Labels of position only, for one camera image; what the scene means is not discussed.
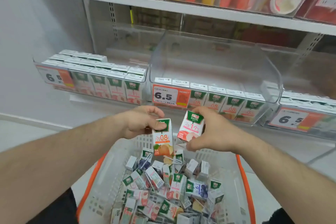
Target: black pants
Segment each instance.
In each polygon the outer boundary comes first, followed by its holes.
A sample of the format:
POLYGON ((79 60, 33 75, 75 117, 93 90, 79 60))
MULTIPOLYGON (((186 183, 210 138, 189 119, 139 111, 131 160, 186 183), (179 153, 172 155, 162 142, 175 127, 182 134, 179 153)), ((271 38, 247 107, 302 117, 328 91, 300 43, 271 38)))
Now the black pants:
POLYGON ((27 224, 78 224, 77 205, 71 188, 27 224))

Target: finger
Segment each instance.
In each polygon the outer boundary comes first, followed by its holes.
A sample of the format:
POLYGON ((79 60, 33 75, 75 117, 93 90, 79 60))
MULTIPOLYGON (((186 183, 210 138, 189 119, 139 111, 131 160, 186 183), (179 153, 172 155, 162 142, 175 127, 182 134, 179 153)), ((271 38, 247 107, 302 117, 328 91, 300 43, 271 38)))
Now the finger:
POLYGON ((163 118, 165 116, 164 112, 160 108, 158 108, 156 106, 144 105, 144 106, 141 106, 141 109, 143 111, 145 111, 146 113, 148 113, 148 114, 155 113, 160 118, 163 118))
POLYGON ((200 149, 208 148, 208 138, 203 134, 200 137, 196 137, 187 143, 188 151, 197 151, 200 149))
POLYGON ((162 130, 167 127, 167 125, 164 122, 159 122, 158 120, 153 119, 151 117, 148 117, 147 126, 150 126, 152 129, 155 130, 162 130))
POLYGON ((196 107, 195 109, 193 109, 193 112, 203 115, 205 119, 207 119, 208 117, 214 114, 217 114, 214 110, 211 110, 205 106, 196 107))

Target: white shelf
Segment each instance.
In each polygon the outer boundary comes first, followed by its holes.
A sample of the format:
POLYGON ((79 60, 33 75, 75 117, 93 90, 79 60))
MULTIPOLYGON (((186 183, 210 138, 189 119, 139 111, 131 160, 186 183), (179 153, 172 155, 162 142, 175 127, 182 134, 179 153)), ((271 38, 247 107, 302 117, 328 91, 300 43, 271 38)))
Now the white shelf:
POLYGON ((164 0, 97 0, 97 1, 104 1, 121 5, 132 5, 176 13, 199 15, 204 17, 211 17, 230 21, 253 23, 270 27, 294 29, 312 33, 336 35, 336 25, 329 25, 300 19, 276 17, 272 15, 242 12, 229 9, 214 8, 202 5, 194 5, 187 3, 164 1, 164 0))

